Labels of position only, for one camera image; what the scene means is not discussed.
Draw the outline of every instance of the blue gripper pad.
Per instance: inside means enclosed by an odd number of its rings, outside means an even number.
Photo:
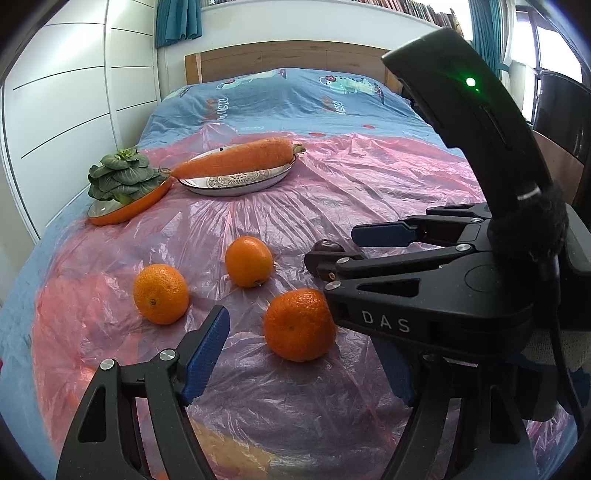
[[[406,406],[411,406],[415,394],[408,361],[394,342],[378,337],[372,337],[371,341],[386,373],[392,393],[402,399]]]
[[[187,364],[187,378],[181,393],[187,405],[203,394],[229,333],[230,314],[226,309],[221,309]]]
[[[358,247],[407,247],[417,235],[404,222],[370,223],[354,226],[351,239]]]

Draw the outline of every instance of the green leafy vegetable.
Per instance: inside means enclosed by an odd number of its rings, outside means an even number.
[[[130,167],[119,170],[113,174],[113,178],[123,185],[135,185],[152,177],[153,168]]]
[[[147,167],[150,164],[148,157],[146,157],[143,153],[136,153],[132,157],[132,160],[138,162],[138,164],[136,165],[137,167]]]
[[[90,168],[90,176],[94,179],[98,179],[98,178],[102,177],[103,175],[107,175],[108,173],[111,173],[112,171],[113,170],[105,167],[104,165],[101,165],[101,166],[93,165]]]
[[[123,205],[129,205],[131,202],[134,201],[131,196],[126,195],[125,193],[115,193],[113,197],[115,198],[115,200],[117,200],[119,203],[122,203]]]
[[[163,183],[166,179],[168,178],[168,175],[158,175],[157,177],[154,177],[153,179],[147,180],[147,181],[143,181],[140,185],[139,185],[139,190],[135,193],[131,194],[131,197],[134,200],[140,199],[142,198],[144,195],[149,194],[152,190],[154,190],[158,185],[160,185],[161,183]]]
[[[105,155],[100,159],[100,162],[111,170],[123,170],[129,167],[127,160],[121,160],[118,155]]]
[[[108,191],[113,190],[114,188],[118,187],[120,185],[120,183],[117,180],[115,180],[115,178],[112,177],[111,175],[103,175],[101,178],[99,178],[96,181],[96,185],[98,186],[98,188],[101,189],[101,191],[108,192]]]
[[[161,185],[170,175],[167,168],[152,168],[136,147],[105,155],[101,165],[90,167],[88,195],[97,200],[116,200],[127,205]]]

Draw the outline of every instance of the teal curtain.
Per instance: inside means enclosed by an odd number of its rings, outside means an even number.
[[[501,78],[501,6],[499,0],[468,0],[474,40],[472,47]]]
[[[156,13],[156,48],[203,35],[201,0],[160,0]]]

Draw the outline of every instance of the wooden headboard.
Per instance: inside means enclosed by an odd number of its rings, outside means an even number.
[[[270,41],[185,56],[187,85],[214,82],[281,67],[345,72],[373,78],[400,93],[402,84],[384,67],[388,50],[329,41]]]

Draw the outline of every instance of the cable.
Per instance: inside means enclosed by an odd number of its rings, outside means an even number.
[[[541,320],[548,326],[550,331],[550,342],[552,344],[554,363],[558,372],[558,380],[560,381],[560,386],[569,403],[570,411],[577,426],[577,438],[581,438],[585,430],[583,410],[564,358],[560,319],[558,318],[558,306],[560,305],[560,267],[558,266],[558,257],[554,256],[549,261],[539,262],[538,271],[540,272],[538,298],[540,308],[538,309],[538,315],[542,317]]]

